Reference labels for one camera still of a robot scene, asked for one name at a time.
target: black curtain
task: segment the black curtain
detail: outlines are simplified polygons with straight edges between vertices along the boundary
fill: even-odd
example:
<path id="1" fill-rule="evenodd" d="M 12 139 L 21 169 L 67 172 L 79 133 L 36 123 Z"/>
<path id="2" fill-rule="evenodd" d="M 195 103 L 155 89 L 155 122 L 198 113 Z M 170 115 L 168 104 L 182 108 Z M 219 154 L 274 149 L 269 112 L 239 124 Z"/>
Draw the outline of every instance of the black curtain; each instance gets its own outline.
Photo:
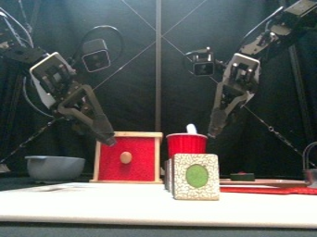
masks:
<path id="1" fill-rule="evenodd" d="M 194 123 L 199 133 L 206 134 L 212 107 L 216 81 L 195 78 L 183 66 L 183 54 L 211 47 L 215 58 L 227 61 L 243 35 L 277 10 L 277 0 L 163 0 L 162 2 L 162 60 L 160 60 L 160 131 L 164 136 L 184 132 Z M 155 0 L 41 0 L 22 1 L 25 16 L 32 22 L 34 45 L 48 53 L 59 52 L 68 58 L 77 47 L 84 33 L 97 25 L 111 25 L 121 32 L 125 40 L 123 57 L 111 67 L 97 73 L 84 74 L 83 80 L 93 88 L 108 120 L 116 131 L 155 130 L 156 93 L 156 1 Z M 0 6 L 17 20 L 24 22 L 17 1 L 0 1 Z M 120 44 L 107 32 L 93 37 L 105 39 L 108 50 L 115 55 Z M 317 81 L 315 81 L 315 31 L 295 45 L 309 103 L 310 128 L 317 134 Z M 5 67 L 5 71 L 17 74 Z M 39 115 L 18 93 L 14 117 L 8 119 L 5 98 L 13 96 L 17 75 L 1 73 L 1 157 L 41 128 L 51 118 Z M 32 83 L 26 80 L 25 90 L 32 102 L 45 111 Z M 289 51 L 279 54 L 262 68 L 255 97 L 247 104 L 254 114 L 302 151 L 310 142 L 305 134 L 301 105 L 295 89 Z M 220 174 L 254 172 L 257 177 L 302 178 L 301 156 L 269 131 L 247 110 L 242 110 L 238 121 L 224 128 L 215 140 L 208 139 L 208 153 L 220 161 Z M 12 170 L 25 172 L 26 155 L 81 156 L 87 159 L 85 172 L 92 173 L 95 140 L 77 135 L 67 121 L 52 128 L 9 160 Z M 160 161 L 167 158 L 166 139 L 160 146 Z"/>

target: table surface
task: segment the table surface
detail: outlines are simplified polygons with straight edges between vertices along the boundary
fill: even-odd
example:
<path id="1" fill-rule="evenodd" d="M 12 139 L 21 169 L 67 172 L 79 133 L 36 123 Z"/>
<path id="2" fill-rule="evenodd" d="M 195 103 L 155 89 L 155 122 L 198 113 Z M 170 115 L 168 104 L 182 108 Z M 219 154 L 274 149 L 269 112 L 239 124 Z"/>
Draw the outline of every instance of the table surface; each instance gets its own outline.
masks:
<path id="1" fill-rule="evenodd" d="M 0 192 L 0 221 L 317 229 L 317 195 L 175 200 L 162 184 L 72 182 Z"/>

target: red wooden box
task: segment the red wooden box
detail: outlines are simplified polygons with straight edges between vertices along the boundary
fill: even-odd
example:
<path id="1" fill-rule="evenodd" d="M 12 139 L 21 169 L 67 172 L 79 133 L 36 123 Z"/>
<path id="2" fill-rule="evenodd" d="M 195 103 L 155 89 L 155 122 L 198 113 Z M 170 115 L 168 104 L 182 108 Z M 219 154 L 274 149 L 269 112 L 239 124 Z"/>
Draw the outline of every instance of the red wooden box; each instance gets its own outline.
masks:
<path id="1" fill-rule="evenodd" d="M 116 144 L 96 143 L 91 182 L 158 182 L 160 132 L 116 131 Z"/>

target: red plastic cup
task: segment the red plastic cup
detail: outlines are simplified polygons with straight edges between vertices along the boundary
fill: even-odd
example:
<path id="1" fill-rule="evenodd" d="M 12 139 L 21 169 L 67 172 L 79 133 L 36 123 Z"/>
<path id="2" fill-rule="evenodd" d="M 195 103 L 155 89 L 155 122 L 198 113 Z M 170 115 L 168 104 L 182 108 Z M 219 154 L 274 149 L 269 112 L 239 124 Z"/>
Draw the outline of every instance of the red plastic cup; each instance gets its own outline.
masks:
<path id="1" fill-rule="evenodd" d="M 174 154 L 204 154 L 207 136 L 202 134 L 172 133 L 166 136 L 168 157 Z"/>

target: bowl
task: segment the bowl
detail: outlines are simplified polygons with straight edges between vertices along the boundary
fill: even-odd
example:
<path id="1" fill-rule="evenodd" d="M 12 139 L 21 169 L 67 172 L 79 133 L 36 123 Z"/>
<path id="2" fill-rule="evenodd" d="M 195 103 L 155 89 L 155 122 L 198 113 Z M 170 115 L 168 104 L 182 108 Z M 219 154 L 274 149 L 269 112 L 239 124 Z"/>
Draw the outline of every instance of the bowl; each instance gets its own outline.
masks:
<path id="1" fill-rule="evenodd" d="M 26 172 L 34 182 L 56 183 L 79 177 L 85 160 L 67 156 L 26 156 Z"/>

